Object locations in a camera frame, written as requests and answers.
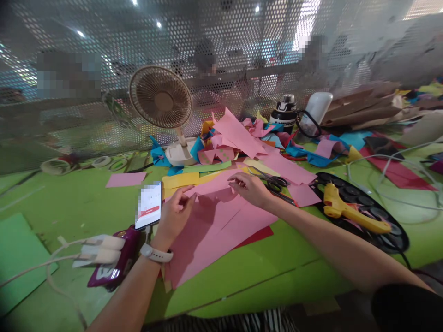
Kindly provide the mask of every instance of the black tray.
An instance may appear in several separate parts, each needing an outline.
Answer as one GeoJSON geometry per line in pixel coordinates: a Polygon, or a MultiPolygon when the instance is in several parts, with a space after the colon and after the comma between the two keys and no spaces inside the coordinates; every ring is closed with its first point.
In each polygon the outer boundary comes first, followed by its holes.
{"type": "Polygon", "coordinates": [[[317,179],[310,186],[311,189],[321,198],[321,202],[315,204],[315,206],[334,224],[337,225],[359,237],[372,243],[377,248],[380,248],[386,253],[393,254],[398,252],[404,252],[409,248],[409,238],[403,227],[392,217],[388,211],[386,211],[377,201],[373,200],[369,195],[350,184],[349,182],[336,177],[335,175],[319,172],[317,173],[317,179]],[[369,212],[370,216],[375,220],[381,220],[379,216],[383,216],[384,219],[391,224],[392,232],[386,235],[374,234],[371,231],[355,227],[351,223],[347,222],[343,218],[330,218],[324,214],[323,207],[323,190],[327,183],[332,182],[339,190],[341,199],[346,203],[360,204],[360,211],[369,212]]]}

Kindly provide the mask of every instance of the black sleeve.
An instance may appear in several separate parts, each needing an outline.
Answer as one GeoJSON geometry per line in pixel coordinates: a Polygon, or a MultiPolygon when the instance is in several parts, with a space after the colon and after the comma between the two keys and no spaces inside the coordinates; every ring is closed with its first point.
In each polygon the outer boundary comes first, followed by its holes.
{"type": "Polygon", "coordinates": [[[414,285],[387,285],[372,298],[372,314],[380,331],[441,331],[443,298],[414,285]]]}

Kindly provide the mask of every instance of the hand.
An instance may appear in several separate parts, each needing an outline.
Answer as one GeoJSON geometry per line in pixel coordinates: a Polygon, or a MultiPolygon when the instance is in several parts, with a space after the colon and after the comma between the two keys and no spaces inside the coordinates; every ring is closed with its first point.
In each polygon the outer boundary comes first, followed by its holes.
{"type": "Polygon", "coordinates": [[[185,192],[193,187],[193,185],[190,185],[177,189],[171,199],[163,204],[162,216],[160,217],[156,236],[151,241],[151,247],[166,252],[181,233],[197,197],[197,193],[188,197],[185,192]]]}
{"type": "Polygon", "coordinates": [[[231,176],[228,181],[229,185],[234,188],[252,205],[266,210],[266,206],[274,199],[274,196],[266,189],[260,178],[239,172],[231,176]]]}

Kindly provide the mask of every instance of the scissors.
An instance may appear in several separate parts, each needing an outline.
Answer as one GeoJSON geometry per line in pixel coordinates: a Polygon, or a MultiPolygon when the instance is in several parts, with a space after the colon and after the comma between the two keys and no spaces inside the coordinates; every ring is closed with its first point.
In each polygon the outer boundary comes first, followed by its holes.
{"type": "Polygon", "coordinates": [[[272,176],[270,174],[264,173],[261,170],[255,168],[252,166],[257,172],[259,172],[261,175],[257,175],[249,171],[252,175],[258,176],[260,179],[266,181],[266,188],[270,191],[273,191],[277,194],[281,193],[283,190],[283,187],[287,187],[289,185],[289,182],[286,181],[284,178],[272,176]]]}

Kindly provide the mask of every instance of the electric fan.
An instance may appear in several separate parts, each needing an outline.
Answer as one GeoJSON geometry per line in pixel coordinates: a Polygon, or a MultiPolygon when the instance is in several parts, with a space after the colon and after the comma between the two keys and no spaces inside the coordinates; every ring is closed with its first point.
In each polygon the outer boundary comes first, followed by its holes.
{"type": "Polygon", "coordinates": [[[146,121],[177,132],[179,141],[169,145],[165,152],[172,166],[188,166],[197,162],[190,153],[197,139],[185,138],[181,130],[191,115],[192,97],[179,76],[162,67],[142,67],[131,77],[129,98],[146,121]]]}

